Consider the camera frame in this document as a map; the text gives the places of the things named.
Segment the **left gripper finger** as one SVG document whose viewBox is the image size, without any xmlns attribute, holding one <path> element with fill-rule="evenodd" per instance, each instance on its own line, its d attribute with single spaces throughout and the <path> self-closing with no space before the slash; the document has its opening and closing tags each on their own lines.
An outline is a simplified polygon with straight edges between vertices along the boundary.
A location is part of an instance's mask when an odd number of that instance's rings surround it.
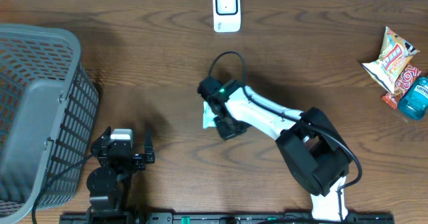
<svg viewBox="0 0 428 224">
<path fill-rule="evenodd" d="M 99 137 L 99 141 L 100 142 L 108 142 L 110 140 L 110 135 L 111 135 L 111 127 L 108 126 L 105 131 L 101 134 L 101 136 Z"/>
<path fill-rule="evenodd" d="M 146 134 L 145 134 L 145 139 L 144 139 L 144 153 L 147 156 L 154 154 L 154 148 L 153 148 L 153 145 L 152 145 L 152 136 L 151 136 L 151 131 L 150 130 L 147 130 Z"/>
</svg>

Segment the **teal wet wipes pack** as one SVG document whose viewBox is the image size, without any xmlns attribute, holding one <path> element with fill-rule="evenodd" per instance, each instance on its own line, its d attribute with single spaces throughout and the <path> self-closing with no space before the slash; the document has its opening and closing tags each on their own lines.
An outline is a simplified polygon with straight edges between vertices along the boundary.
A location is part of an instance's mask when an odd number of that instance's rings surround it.
<svg viewBox="0 0 428 224">
<path fill-rule="evenodd" d="M 217 115 L 213 113 L 211 107 L 207 102 L 203 103 L 203 109 L 203 128 L 216 128 L 217 125 L 214 119 L 217 117 Z"/>
</svg>

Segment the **cream snack bag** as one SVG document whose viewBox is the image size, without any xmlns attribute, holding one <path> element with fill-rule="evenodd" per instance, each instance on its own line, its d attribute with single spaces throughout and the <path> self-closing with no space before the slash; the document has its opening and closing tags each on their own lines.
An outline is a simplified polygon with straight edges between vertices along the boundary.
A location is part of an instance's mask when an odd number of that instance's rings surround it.
<svg viewBox="0 0 428 224">
<path fill-rule="evenodd" d="M 386 26 L 378 59 L 363 63 L 362 67 L 373 80 L 393 94 L 399 75 L 418 52 L 416 47 Z"/>
</svg>

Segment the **blue Listerine mouthwash bottle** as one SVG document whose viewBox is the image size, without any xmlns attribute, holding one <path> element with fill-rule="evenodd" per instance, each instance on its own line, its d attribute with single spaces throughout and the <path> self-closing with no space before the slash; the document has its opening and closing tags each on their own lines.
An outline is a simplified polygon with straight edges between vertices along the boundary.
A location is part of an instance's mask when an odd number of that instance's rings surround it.
<svg viewBox="0 0 428 224">
<path fill-rule="evenodd" d="M 398 104 L 399 110 L 414 120 L 421 120 L 427 109 L 427 77 L 415 80 Z"/>
</svg>

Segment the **chocolate bar wrapper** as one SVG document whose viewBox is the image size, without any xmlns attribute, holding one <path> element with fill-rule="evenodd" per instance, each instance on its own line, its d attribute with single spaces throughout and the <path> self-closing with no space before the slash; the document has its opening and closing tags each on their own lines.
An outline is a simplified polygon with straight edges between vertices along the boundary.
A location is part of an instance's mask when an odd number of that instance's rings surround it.
<svg viewBox="0 0 428 224">
<path fill-rule="evenodd" d="M 398 108 L 398 103 L 405 96 L 421 73 L 422 71 L 411 63 L 407 64 L 395 82 L 394 92 L 392 94 L 387 92 L 384 96 L 382 96 L 381 100 L 396 110 Z"/>
</svg>

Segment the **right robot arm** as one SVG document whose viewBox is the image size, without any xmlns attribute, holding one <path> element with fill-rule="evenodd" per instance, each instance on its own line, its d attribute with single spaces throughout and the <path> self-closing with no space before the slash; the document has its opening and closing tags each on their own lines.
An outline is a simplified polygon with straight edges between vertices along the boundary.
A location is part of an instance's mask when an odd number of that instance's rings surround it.
<svg viewBox="0 0 428 224">
<path fill-rule="evenodd" d="M 215 127 L 223 140 L 254 127 L 272 138 L 290 173 L 312 199 L 312 217 L 343 221 L 344 189 L 354 157 L 326 115 L 317 108 L 293 110 L 255 93 L 237 80 L 222 84 L 212 76 L 199 83 L 204 128 Z"/>
</svg>

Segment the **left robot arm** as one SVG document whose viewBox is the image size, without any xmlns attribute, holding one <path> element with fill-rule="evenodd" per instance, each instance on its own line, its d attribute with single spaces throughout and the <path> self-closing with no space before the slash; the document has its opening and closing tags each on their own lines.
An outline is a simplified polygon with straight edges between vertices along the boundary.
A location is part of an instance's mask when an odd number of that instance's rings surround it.
<svg viewBox="0 0 428 224">
<path fill-rule="evenodd" d="M 155 162 L 154 147 L 150 131 L 144 137 L 144 152 L 134 154 L 131 129 L 107 129 L 90 147 L 100 166 L 87 178 L 90 192 L 90 208 L 86 211 L 86 222 L 144 223 L 144 217 L 133 207 L 128 207 L 128 194 L 132 176 Z"/>
</svg>

